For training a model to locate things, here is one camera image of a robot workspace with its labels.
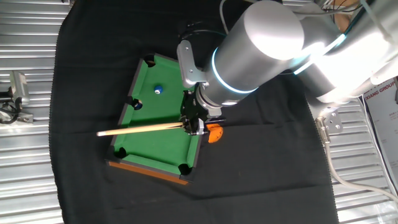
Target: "green felt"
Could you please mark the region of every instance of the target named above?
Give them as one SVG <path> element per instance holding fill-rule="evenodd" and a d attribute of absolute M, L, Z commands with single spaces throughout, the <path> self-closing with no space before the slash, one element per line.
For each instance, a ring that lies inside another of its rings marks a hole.
<path fill-rule="evenodd" d="M 183 98 L 180 67 L 177 62 L 155 56 L 154 67 L 142 63 L 132 97 L 142 101 L 142 109 L 128 106 L 122 127 L 178 122 Z M 161 94 L 155 86 L 163 88 Z M 123 147 L 128 156 L 123 160 L 180 174 L 178 166 L 193 166 L 199 137 L 189 136 L 183 129 L 122 134 L 117 136 L 114 147 Z"/>

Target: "mini pool table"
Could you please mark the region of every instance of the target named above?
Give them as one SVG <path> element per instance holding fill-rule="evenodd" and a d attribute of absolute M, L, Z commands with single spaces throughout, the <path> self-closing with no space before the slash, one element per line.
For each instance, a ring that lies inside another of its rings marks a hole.
<path fill-rule="evenodd" d="M 141 60 L 119 120 L 120 128 L 174 123 L 180 118 L 183 91 L 178 62 L 161 55 Z M 170 180 L 192 182 L 199 136 L 182 128 L 114 136 L 108 165 Z"/>

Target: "pool cue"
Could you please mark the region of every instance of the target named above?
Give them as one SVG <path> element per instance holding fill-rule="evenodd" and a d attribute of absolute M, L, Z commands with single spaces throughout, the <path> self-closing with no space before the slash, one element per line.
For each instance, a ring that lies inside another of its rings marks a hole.
<path fill-rule="evenodd" d="M 109 131 L 99 131 L 99 132 L 97 132 L 97 136 L 110 136 L 110 135 L 118 135 L 118 134 L 141 133 L 141 132 L 146 132 L 146 131 L 160 131 L 160 130 L 181 128 L 181 127 L 182 127 L 182 122 L 168 123 L 168 124 L 155 124 L 155 125 L 142 126 L 142 127 L 123 128 L 123 129 L 115 129 L 115 130 L 109 130 Z"/>

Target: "blue ball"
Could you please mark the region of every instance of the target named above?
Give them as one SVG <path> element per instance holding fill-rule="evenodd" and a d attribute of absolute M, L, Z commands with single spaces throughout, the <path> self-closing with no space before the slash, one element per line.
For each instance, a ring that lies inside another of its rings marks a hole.
<path fill-rule="evenodd" d="M 161 86 L 155 86 L 155 93 L 161 94 L 163 92 L 163 88 Z"/>

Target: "poster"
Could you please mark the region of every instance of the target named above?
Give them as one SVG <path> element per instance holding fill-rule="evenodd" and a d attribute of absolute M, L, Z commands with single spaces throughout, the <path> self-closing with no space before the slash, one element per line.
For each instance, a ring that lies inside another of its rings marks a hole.
<path fill-rule="evenodd" d="M 393 180 L 398 180 L 398 94 L 390 79 L 364 94 L 376 128 L 384 160 L 391 167 Z"/>

